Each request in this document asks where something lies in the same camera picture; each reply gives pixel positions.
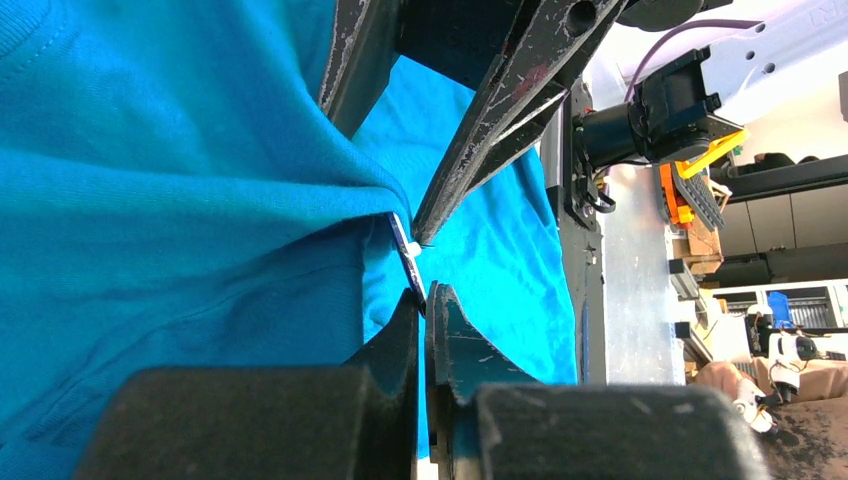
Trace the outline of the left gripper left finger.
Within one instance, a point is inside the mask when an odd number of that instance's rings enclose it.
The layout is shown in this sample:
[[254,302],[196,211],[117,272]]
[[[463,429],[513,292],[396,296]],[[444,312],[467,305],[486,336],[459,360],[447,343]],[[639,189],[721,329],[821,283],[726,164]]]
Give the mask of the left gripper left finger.
[[345,364],[361,392],[352,442],[355,479],[414,479],[418,458],[419,306],[403,291],[382,330]]

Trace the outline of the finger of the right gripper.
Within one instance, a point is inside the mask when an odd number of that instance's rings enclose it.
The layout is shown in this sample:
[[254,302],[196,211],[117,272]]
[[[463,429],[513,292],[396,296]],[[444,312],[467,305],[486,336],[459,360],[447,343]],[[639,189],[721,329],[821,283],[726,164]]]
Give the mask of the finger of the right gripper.
[[476,89],[412,223],[431,245],[465,197],[540,140],[624,1],[414,1],[410,56]]
[[400,0],[337,0],[317,103],[352,138],[388,85],[397,60]]

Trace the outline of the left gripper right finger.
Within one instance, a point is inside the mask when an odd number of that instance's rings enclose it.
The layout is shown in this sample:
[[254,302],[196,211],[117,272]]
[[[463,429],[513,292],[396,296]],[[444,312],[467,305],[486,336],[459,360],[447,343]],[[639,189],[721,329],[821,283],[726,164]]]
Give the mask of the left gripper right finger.
[[435,282],[425,307],[425,382],[430,459],[441,479],[492,479],[476,395],[486,385],[534,384],[468,319],[455,289]]

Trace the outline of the blue t-shirt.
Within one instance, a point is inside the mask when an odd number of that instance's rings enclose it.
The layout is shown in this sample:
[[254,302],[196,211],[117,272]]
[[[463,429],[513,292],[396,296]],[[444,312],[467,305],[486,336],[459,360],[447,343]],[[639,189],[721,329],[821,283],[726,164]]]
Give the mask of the blue t-shirt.
[[353,139],[330,1],[1,5],[1,475],[68,479],[149,367],[346,360],[472,92],[408,59]]

